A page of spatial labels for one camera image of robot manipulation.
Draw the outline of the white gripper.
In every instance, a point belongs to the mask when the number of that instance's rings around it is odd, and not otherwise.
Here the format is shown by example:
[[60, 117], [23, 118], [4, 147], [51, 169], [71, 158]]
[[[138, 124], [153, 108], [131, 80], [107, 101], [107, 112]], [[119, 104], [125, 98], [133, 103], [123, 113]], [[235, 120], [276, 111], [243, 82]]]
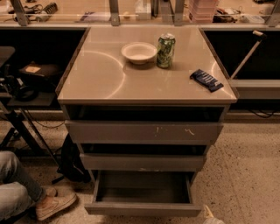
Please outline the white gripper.
[[203, 207], [204, 207], [204, 216], [206, 218], [203, 224], [225, 224], [223, 220], [214, 217], [212, 211], [207, 205], [204, 205]]

